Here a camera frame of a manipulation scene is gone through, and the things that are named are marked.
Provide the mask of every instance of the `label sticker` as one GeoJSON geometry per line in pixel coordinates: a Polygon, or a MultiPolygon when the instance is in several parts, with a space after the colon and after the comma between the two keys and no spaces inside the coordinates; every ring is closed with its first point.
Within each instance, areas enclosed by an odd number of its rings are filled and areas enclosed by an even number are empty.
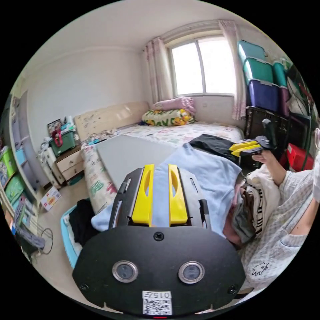
{"type": "Polygon", "coordinates": [[[143,314],[168,316],[172,315],[170,291],[142,291],[143,314]]]}

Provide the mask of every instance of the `purple storage box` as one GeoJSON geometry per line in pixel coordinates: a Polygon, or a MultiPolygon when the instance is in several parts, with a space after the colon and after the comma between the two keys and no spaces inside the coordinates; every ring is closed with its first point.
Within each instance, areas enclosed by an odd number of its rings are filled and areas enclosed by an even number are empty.
{"type": "Polygon", "coordinates": [[[279,112],[279,86],[253,79],[249,82],[251,106],[279,112]]]}
{"type": "Polygon", "coordinates": [[[289,117],[289,108],[287,105],[287,101],[289,100],[289,90],[287,87],[280,87],[279,90],[279,106],[280,106],[280,113],[284,116],[289,117]]]}

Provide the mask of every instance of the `floor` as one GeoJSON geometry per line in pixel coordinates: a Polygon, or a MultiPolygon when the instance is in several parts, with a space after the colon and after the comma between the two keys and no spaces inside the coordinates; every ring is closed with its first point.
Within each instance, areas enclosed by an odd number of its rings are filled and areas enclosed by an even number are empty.
{"type": "Polygon", "coordinates": [[[82,178],[73,186],[63,187],[59,190],[61,198],[49,212],[41,211],[38,223],[43,228],[51,228],[53,233],[53,246],[48,255],[37,256],[34,260],[35,269],[43,276],[55,289],[66,296],[82,302],[92,307],[101,309],[88,302],[81,294],[72,278],[72,268],[64,250],[64,245],[60,230],[60,218],[71,207],[77,204],[78,200],[87,198],[88,190],[85,179],[82,178]]]}

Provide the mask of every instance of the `qr code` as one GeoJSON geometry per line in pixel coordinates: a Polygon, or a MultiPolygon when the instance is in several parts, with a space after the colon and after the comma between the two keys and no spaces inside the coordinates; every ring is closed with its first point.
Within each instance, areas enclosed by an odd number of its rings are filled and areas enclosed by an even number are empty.
{"type": "Polygon", "coordinates": [[[143,299],[143,314],[171,315],[171,299],[143,299]]]}

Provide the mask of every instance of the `curtain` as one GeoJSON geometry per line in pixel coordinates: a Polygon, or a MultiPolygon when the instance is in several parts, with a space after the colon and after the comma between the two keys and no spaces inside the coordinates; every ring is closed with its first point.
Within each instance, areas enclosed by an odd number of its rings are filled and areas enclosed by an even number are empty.
{"type": "Polygon", "coordinates": [[[173,98],[169,58],[163,40],[159,37],[148,42],[144,49],[152,103],[173,98]]]}
{"type": "Polygon", "coordinates": [[[246,115],[247,86],[244,80],[242,63],[238,56],[238,40],[240,40],[239,31],[234,21],[219,20],[218,22],[224,37],[229,43],[234,61],[237,91],[234,96],[232,118],[234,120],[240,120],[241,118],[244,118],[246,115]]]}

